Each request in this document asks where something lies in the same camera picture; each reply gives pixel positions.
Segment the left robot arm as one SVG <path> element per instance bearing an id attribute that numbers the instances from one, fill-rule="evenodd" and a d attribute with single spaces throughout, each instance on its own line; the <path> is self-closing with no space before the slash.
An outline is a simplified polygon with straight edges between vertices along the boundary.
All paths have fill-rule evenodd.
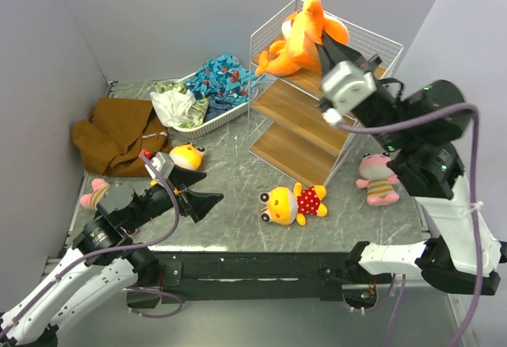
<path id="1" fill-rule="evenodd" d="M 189 187 L 205 173 L 175 168 L 156 173 L 138 194 L 120 182 L 105 187 L 94 218 L 76 236 L 56 267 L 18 305 L 1 315 L 4 346 L 56 346 L 58 335 L 125 288 L 152 283 L 159 274 L 151 243 L 130 235 L 174 209 L 175 216 L 201 221 L 222 199 Z"/>

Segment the large orange shark plush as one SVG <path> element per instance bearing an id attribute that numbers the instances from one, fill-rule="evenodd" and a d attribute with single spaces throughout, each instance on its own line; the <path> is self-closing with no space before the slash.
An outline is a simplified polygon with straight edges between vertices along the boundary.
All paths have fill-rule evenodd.
<path id="1" fill-rule="evenodd" d="M 268 51 L 263 51 L 259 56 L 259 63 L 256 69 L 256 75 L 259 76 L 263 73 L 269 73 L 277 77 L 286 77 L 300 70 L 306 70 L 299 65 L 295 64 L 289 57 L 288 53 L 284 50 L 285 37 L 290 29 L 291 21 L 284 20 L 281 25 L 282 40 L 274 41 Z"/>

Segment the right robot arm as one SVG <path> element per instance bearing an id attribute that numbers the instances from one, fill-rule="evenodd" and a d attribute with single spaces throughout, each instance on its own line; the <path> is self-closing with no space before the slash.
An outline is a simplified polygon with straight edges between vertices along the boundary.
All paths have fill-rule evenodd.
<path id="1" fill-rule="evenodd" d="M 355 133 L 371 135 L 392 153 L 388 167 L 439 233 L 411 245 L 358 242 L 338 276 L 353 284 L 374 276 L 415 276 L 446 293 L 495 294 L 506 244 L 481 216 L 475 165 L 465 166 L 453 144 L 468 126 L 478 125 L 477 108 L 447 80 L 431 82 L 409 97 L 392 94 L 388 86 L 394 79 L 374 74 L 379 57 L 366 59 L 328 34 L 316 48 L 324 119 L 344 128 L 345 116 L 352 115 L 358 121 Z"/>

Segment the yellow frog plush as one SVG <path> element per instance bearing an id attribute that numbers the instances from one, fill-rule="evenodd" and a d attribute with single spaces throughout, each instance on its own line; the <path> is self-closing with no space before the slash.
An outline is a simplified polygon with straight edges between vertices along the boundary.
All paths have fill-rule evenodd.
<path id="1" fill-rule="evenodd" d="M 294 222 L 305 226 L 308 215 L 317 217 L 327 215 L 328 209 L 323 203 L 326 194 L 326 187 L 323 185 L 305 189 L 300 182 L 296 182 L 293 189 L 276 187 L 260 195 L 260 201 L 265 205 L 261 212 L 261 220 L 283 226 Z"/>
<path id="2" fill-rule="evenodd" d="M 191 143 L 185 143 L 174 147 L 167 154 L 172 158 L 174 166 L 199 171 L 205 149 L 203 147 L 194 147 Z"/>

